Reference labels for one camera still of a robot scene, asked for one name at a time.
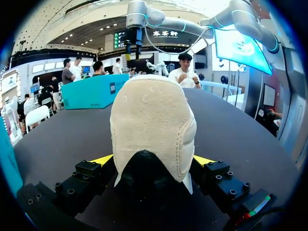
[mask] yellow bracket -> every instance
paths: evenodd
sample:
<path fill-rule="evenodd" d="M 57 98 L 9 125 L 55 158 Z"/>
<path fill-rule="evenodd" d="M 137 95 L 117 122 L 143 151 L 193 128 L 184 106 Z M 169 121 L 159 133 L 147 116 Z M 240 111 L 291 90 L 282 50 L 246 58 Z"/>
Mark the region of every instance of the yellow bracket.
<path fill-rule="evenodd" d="M 112 157 L 113 157 L 113 154 L 104 156 L 104 157 L 96 159 L 96 160 L 91 160 L 90 162 L 96 162 L 96 163 L 101 164 L 103 166 Z M 197 156 L 197 155 L 194 155 L 193 157 L 202 166 L 208 164 L 209 162 L 216 162 L 215 160 L 206 159 L 206 158 L 203 158 L 203 157 L 200 157 L 200 156 Z"/>

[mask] chinese signage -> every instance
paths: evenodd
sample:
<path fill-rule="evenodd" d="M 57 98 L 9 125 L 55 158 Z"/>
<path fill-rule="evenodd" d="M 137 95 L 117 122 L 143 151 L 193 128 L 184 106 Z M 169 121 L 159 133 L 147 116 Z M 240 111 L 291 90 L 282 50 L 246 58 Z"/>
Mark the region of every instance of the chinese signage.
<path fill-rule="evenodd" d="M 173 38 L 173 39 L 177 39 L 178 38 L 179 33 L 177 31 L 169 31 L 169 30 L 163 30 L 163 31 L 153 31 L 153 36 L 155 38 Z"/>

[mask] person's hand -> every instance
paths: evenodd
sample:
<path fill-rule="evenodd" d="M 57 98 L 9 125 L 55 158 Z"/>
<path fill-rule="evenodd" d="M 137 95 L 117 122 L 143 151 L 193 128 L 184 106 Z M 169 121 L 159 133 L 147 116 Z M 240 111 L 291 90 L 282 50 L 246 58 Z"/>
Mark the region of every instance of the person's hand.
<path fill-rule="evenodd" d="M 187 78 L 187 74 L 182 74 L 180 75 L 179 79 L 178 79 L 178 83 L 181 83 L 184 79 Z"/>
<path fill-rule="evenodd" d="M 193 81 L 194 81 L 195 84 L 198 84 L 198 83 L 199 83 L 198 77 L 194 76 L 194 77 L 193 77 Z"/>

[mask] cable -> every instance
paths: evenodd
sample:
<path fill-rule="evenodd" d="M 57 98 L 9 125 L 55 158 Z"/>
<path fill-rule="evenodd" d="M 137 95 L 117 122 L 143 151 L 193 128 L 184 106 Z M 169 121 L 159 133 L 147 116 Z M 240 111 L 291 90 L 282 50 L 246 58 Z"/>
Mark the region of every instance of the cable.
<path fill-rule="evenodd" d="M 264 211 L 264 212 L 259 212 L 255 215 L 253 215 L 252 217 L 244 220 L 243 222 L 241 222 L 239 225 L 235 226 L 234 227 L 234 230 L 238 230 L 239 228 L 241 228 L 242 226 L 244 226 L 245 224 L 249 223 L 249 222 L 252 222 L 258 218 L 262 218 L 263 216 L 265 215 L 268 215 L 268 214 L 271 214 L 271 213 L 280 213 L 280 212 L 283 212 L 284 211 L 284 208 L 283 207 L 273 207 L 273 208 L 270 208 L 269 210 L 267 211 Z"/>
<path fill-rule="evenodd" d="M 240 84 L 240 69 L 237 71 L 239 73 L 238 78 L 237 78 L 237 91 L 236 91 L 236 98 L 235 98 L 235 104 L 234 106 L 236 107 L 236 101 L 237 101 L 237 95 L 239 93 L 239 84 Z"/>

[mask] robotic arm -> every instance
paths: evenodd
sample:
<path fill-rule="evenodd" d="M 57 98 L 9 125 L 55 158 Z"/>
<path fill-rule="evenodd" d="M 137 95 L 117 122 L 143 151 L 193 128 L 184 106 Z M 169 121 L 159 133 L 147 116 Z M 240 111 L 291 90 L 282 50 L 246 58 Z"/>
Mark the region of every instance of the robotic arm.
<path fill-rule="evenodd" d="M 140 36 L 141 29 L 145 26 L 173 29 L 194 34 L 200 38 L 212 39 L 214 28 L 219 29 L 234 24 L 240 33 L 260 41 L 269 52 L 277 53 L 278 39 L 257 22 L 255 15 L 251 3 L 247 0 L 231 0 L 225 10 L 212 18 L 201 20 L 199 26 L 187 20 L 165 17 L 161 10 L 147 7 L 142 0 L 133 0 L 128 5 L 126 28 L 133 32 L 131 33 L 132 41 Z"/>
<path fill-rule="evenodd" d="M 169 72 L 168 72 L 168 70 L 166 68 L 166 64 L 165 64 L 164 61 L 161 61 L 160 63 L 154 65 L 154 64 L 150 63 L 149 60 L 146 60 L 146 66 L 147 66 L 147 68 L 149 68 L 152 71 L 160 71 L 160 70 L 162 70 L 163 73 L 164 73 L 164 76 L 168 76 L 169 75 Z"/>

